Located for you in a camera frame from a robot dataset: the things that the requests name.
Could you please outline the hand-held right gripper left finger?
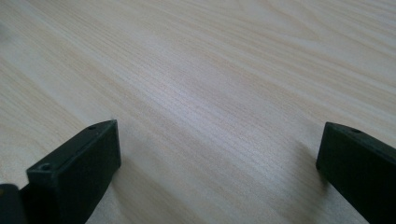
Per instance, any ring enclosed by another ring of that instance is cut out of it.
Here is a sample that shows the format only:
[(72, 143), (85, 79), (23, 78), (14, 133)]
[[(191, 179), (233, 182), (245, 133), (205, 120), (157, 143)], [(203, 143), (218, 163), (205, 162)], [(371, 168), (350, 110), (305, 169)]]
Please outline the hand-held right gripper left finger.
[(118, 123), (82, 130), (27, 169), (21, 197), (29, 224), (85, 224), (120, 168)]

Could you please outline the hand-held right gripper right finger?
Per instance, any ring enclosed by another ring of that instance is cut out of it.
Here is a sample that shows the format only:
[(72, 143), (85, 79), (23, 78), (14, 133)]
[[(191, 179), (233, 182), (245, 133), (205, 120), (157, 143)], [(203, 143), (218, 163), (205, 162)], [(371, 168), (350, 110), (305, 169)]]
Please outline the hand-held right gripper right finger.
[(396, 224), (396, 148), (328, 122), (316, 167), (370, 224)]

